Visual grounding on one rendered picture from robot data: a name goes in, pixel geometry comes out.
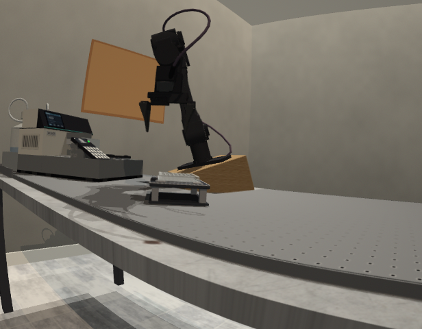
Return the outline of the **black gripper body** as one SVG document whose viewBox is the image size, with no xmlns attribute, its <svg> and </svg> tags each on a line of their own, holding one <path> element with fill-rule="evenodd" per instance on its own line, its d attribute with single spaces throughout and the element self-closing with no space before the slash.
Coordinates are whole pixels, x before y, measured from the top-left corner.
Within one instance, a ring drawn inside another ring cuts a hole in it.
<svg viewBox="0 0 422 329">
<path fill-rule="evenodd" d="M 148 92 L 147 97 L 150 98 L 147 102 L 151 106 L 169 106 L 170 103 L 195 103 L 195 101 L 189 101 L 188 93 L 165 93 L 165 92 Z"/>
</svg>

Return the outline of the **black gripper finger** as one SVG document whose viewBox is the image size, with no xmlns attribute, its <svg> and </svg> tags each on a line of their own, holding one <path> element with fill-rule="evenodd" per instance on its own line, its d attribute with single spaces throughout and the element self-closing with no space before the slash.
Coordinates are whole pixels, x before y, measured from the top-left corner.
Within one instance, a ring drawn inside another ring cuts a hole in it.
<svg viewBox="0 0 422 329">
<path fill-rule="evenodd" d="M 143 118 L 145 120 L 146 132 L 149 132 L 151 105 L 149 105 L 147 102 L 139 102 L 139 106 L 140 106 Z"/>
<path fill-rule="evenodd" d="M 188 103 L 187 106 L 186 106 L 186 118 L 185 118 L 185 125 L 184 125 L 184 133 L 186 133 L 186 130 L 187 130 L 187 127 L 188 127 L 187 123 L 189 123 L 189 121 L 190 121 L 189 119 L 191 119 L 191 117 L 192 117 L 192 115 L 195 111 L 194 107 L 195 107 L 195 103 Z M 191 113 L 192 113 L 192 115 L 191 115 Z"/>
</svg>

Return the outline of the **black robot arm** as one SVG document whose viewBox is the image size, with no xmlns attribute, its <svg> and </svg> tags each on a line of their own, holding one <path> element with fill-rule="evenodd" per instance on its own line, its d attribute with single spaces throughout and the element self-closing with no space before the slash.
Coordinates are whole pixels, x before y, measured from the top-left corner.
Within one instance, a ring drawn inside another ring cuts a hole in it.
<svg viewBox="0 0 422 329">
<path fill-rule="evenodd" d="M 188 85 L 187 66 L 190 66 L 190 63 L 186 52 L 181 57 L 182 59 L 180 58 L 176 64 L 175 71 L 170 71 L 171 65 L 173 65 L 178 55 L 184 50 L 184 45 L 185 43 L 182 36 L 182 31 L 178 31 L 176 33 L 175 28 L 151 35 L 151 46 L 153 49 L 153 54 L 155 54 L 155 59 L 159 64 L 159 66 L 156 68 L 157 83 L 155 82 L 154 92 L 160 91 L 165 93 L 188 93 L 188 100 L 193 101 L 190 87 Z M 202 123 L 196 109 L 188 123 L 186 133 L 184 134 L 186 106 L 187 104 L 180 104 L 183 125 L 182 133 L 186 142 L 186 146 L 190 146 L 194 161 L 183 164 L 177 169 L 181 170 L 208 164 L 211 165 L 230 159 L 231 155 L 212 158 L 207 143 L 207 140 L 209 140 L 208 136 L 210 135 L 208 126 L 207 124 Z"/>
</svg>

